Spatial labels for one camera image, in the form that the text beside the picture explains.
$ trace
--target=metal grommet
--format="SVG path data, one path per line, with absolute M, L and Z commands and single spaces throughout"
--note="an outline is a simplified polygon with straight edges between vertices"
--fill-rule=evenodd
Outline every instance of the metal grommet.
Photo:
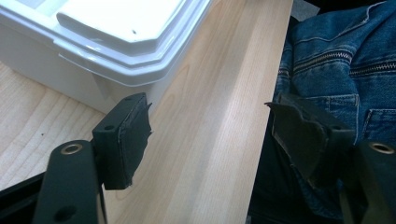
M 384 154 L 395 153 L 395 149 L 393 149 L 392 147 L 389 147 L 387 145 L 380 144 L 380 143 L 370 143 L 370 148 L 372 148 L 373 150 L 375 150 L 377 152 L 384 153 Z
M 70 144 L 62 148 L 61 153 L 64 155 L 71 155 L 82 150 L 82 144 Z

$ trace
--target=jeans pocket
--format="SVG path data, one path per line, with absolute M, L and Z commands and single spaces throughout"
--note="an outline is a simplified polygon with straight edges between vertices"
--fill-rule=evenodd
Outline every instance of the jeans pocket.
M 370 109 L 362 136 L 364 139 L 396 145 L 396 109 Z
M 316 96 L 305 98 L 343 121 L 349 128 L 358 130 L 358 94 Z

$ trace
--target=metal zipper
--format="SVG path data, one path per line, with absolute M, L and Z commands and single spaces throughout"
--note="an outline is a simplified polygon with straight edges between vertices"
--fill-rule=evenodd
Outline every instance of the metal zipper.
M 347 51 L 335 51 L 331 53 L 323 54 L 313 60 L 310 60 L 306 63 L 297 64 L 294 67 L 294 73 L 298 72 L 299 70 L 304 70 L 309 66 L 312 66 L 317 63 L 322 63 L 325 61 L 333 60 L 333 59 L 342 59 L 347 60 L 348 63 L 352 62 L 352 54 Z
M 360 76 L 360 75 L 374 73 L 374 72 L 385 72 L 385 71 L 390 71 L 390 70 L 396 70 L 396 62 L 381 63 L 381 64 L 367 66 L 365 68 L 352 69 L 349 74 L 353 77 L 353 76 Z

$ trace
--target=wood grain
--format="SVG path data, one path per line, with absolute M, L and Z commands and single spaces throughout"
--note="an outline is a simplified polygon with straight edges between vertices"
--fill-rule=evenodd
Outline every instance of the wood grain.
M 153 135 L 109 223 L 244 223 L 291 0 L 214 0 L 150 116 Z M 103 114 L 0 64 L 0 189 L 45 169 Z
M 151 117 L 134 186 L 106 195 L 112 223 L 244 223 L 290 4 L 214 2 Z
M 91 140 L 102 113 L 0 63 L 0 189 L 45 171 L 60 144 Z

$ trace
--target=clamp jaw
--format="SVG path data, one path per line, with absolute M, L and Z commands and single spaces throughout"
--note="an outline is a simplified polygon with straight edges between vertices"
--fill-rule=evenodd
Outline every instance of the clamp jaw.
M 47 171 L 0 192 L 0 223 L 107 223 L 102 185 L 126 189 L 151 134 L 145 93 L 121 100 L 91 142 L 56 147 Z

